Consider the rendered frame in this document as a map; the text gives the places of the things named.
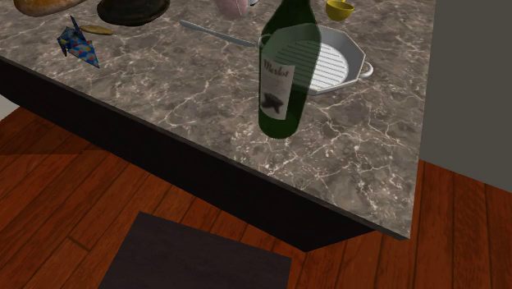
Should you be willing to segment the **green wine bottle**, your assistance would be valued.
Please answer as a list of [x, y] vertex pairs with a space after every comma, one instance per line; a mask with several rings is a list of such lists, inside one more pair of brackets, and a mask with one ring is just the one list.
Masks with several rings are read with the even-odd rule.
[[321, 50], [310, 0], [282, 0], [258, 41], [258, 124], [274, 139], [299, 126]]

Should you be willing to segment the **dark kitchen counter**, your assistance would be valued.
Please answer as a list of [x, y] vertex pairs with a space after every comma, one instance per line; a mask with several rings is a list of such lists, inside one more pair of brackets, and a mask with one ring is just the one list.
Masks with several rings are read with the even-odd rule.
[[372, 231], [352, 213], [1, 56], [0, 95], [304, 252]]

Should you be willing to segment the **grey octagonal grill pan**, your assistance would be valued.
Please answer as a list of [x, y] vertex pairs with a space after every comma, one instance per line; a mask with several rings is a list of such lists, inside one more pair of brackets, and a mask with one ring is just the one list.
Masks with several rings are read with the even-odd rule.
[[233, 44], [262, 49], [278, 65], [293, 66], [293, 84], [312, 96], [352, 85], [373, 73], [366, 54], [347, 33], [323, 25], [291, 25], [251, 42], [189, 21], [179, 23]]

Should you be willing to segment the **dark floor mat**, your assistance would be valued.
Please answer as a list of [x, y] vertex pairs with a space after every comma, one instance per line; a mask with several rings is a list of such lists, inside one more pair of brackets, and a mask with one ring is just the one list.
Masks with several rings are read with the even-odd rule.
[[287, 289], [291, 258], [137, 214], [98, 289]]

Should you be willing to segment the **pink cup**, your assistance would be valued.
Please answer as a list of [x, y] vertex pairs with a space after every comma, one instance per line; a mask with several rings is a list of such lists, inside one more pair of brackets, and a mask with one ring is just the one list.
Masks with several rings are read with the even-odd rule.
[[247, 14], [249, 0], [214, 0], [218, 11], [228, 19], [237, 19]]

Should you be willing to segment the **yellow bowl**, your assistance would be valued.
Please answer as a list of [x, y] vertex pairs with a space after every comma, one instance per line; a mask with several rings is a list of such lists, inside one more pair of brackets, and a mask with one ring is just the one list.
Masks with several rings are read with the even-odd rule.
[[345, 0], [327, 0], [325, 11], [333, 21], [343, 21], [354, 11], [354, 6]]

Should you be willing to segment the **black round bowl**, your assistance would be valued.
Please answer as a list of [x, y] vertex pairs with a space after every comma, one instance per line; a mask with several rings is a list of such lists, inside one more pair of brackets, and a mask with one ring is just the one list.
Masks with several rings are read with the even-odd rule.
[[141, 26], [156, 20], [170, 6], [170, 0], [101, 0], [97, 13], [113, 25]]

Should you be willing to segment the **small tan oval piece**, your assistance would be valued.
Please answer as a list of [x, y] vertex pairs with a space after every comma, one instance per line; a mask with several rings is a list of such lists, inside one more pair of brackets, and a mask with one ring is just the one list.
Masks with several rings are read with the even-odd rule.
[[82, 25], [81, 30], [91, 34], [113, 35], [113, 31], [99, 25]]

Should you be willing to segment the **colourful paper crane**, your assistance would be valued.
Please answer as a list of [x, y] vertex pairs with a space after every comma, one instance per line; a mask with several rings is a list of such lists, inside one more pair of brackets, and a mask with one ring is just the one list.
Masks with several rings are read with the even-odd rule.
[[74, 55], [88, 64], [99, 68], [98, 59], [94, 51], [91, 40], [87, 40], [73, 16], [71, 16], [73, 28], [67, 26], [61, 35], [57, 38], [57, 42], [62, 50], [63, 55]]

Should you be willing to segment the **brown bread loaf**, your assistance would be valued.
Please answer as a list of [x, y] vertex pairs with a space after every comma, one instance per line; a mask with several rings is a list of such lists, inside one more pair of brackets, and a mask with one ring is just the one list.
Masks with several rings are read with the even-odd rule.
[[26, 16], [47, 16], [65, 11], [87, 0], [13, 0], [15, 8]]

